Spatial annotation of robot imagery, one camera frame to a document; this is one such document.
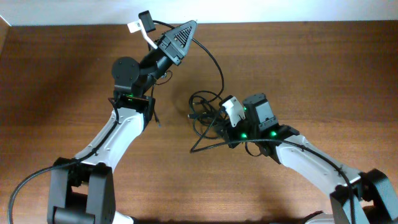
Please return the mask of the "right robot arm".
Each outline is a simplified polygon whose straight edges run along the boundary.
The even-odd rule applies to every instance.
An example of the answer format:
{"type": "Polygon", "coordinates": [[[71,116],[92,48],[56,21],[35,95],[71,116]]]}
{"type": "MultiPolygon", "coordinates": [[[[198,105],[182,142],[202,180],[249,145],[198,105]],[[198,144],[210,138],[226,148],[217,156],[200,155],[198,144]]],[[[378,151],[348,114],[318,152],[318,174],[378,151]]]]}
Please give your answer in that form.
{"type": "Polygon", "coordinates": [[[296,171],[330,199],[331,213],[315,212],[302,223],[397,223],[397,194],[385,173],[347,166],[279,124],[265,94],[242,102],[229,95],[220,107],[228,115],[224,139],[230,148],[254,143],[263,156],[296,171]]]}

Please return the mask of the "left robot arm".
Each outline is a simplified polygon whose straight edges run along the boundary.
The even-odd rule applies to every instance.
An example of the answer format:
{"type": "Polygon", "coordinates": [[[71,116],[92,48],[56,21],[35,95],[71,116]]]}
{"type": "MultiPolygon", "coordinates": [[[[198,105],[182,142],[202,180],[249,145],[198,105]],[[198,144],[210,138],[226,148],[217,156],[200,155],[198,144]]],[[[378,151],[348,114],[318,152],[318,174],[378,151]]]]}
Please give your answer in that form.
{"type": "Polygon", "coordinates": [[[150,41],[152,50],[138,62],[120,57],[112,66],[113,110],[102,130],[71,159],[58,158],[51,170],[48,223],[134,223],[116,210],[113,172],[130,144],[154,114],[147,91],[187,55],[197,29],[188,21],[150,41]]]}

